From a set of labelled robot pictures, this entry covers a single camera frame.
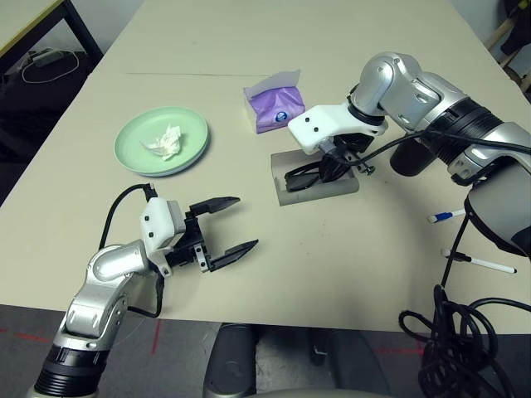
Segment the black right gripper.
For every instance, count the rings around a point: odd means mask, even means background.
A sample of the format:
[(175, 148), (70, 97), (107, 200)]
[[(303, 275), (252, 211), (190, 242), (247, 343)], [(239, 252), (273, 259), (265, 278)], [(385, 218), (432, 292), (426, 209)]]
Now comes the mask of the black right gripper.
[(321, 159), (321, 181), (332, 182), (341, 178), (358, 155), (364, 153), (373, 137), (363, 133), (346, 133), (327, 138), (320, 144), (324, 154)]

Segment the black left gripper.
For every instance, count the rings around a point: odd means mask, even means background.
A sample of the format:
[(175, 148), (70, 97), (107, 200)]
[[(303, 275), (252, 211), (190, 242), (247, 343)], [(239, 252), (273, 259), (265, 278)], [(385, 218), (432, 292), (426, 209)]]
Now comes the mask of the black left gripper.
[(213, 197), (191, 205), (189, 211), (185, 213), (184, 223), (186, 230), (167, 254), (168, 265), (173, 268), (197, 263), (203, 273), (215, 272), (238, 261), (252, 250), (259, 242), (258, 240), (244, 242), (226, 250), (223, 255), (210, 259), (198, 223), (198, 216), (222, 211), (239, 201), (239, 197)]

